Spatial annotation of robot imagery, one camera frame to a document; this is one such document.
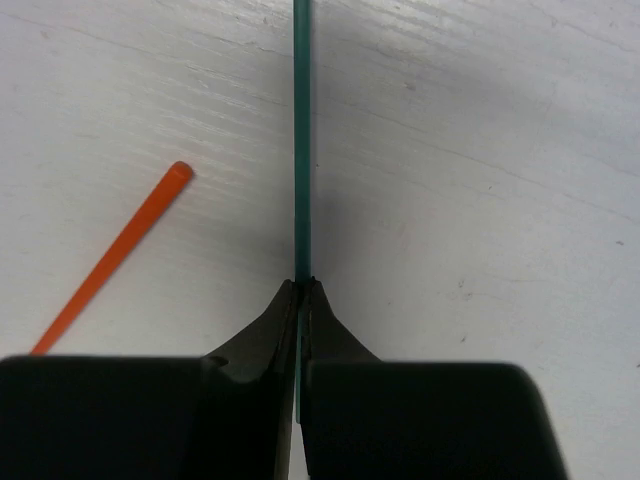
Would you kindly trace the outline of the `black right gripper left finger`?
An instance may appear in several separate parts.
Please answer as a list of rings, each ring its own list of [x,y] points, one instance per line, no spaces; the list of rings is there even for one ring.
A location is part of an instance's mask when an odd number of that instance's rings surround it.
[[[202,356],[4,359],[2,477],[286,478],[297,300]]]

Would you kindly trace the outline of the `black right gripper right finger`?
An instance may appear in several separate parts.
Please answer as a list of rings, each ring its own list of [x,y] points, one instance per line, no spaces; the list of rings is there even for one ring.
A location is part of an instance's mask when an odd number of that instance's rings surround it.
[[[312,479],[563,479],[543,398],[504,362],[396,362],[369,351],[311,282],[299,421]]]

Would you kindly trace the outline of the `teal chopstick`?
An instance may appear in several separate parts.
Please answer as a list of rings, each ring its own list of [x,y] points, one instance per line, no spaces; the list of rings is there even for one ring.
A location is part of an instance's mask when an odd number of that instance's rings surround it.
[[[296,421],[304,417],[305,322],[312,275],[312,3],[293,2],[294,53],[294,266],[300,291],[297,313]]]

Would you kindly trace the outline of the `orange chopstick near spoons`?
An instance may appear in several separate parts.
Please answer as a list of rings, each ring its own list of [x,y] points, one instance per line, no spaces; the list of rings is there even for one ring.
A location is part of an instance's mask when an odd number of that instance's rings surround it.
[[[47,354],[62,338],[109,278],[177,199],[193,176],[193,169],[183,161],[177,161],[169,167],[50,326],[41,335],[31,349],[31,355]]]

